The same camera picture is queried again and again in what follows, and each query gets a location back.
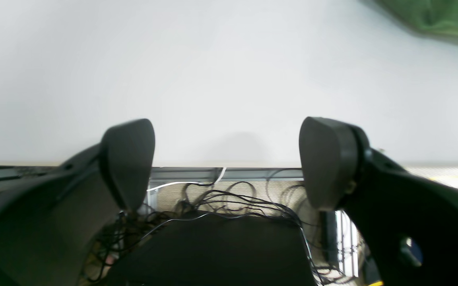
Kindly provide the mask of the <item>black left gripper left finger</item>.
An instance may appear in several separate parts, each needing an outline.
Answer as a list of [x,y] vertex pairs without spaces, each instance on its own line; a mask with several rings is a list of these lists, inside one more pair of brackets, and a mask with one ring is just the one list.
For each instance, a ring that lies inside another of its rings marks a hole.
[[138,119],[48,174],[0,192],[0,286],[74,286],[96,235],[143,203],[155,132]]

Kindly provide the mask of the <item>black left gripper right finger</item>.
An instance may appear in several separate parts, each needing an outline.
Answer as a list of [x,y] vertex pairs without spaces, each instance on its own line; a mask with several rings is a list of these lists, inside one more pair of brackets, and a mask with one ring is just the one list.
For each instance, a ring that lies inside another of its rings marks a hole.
[[458,286],[458,189],[409,173],[333,119],[305,118],[299,152],[310,205],[349,216],[386,286]]

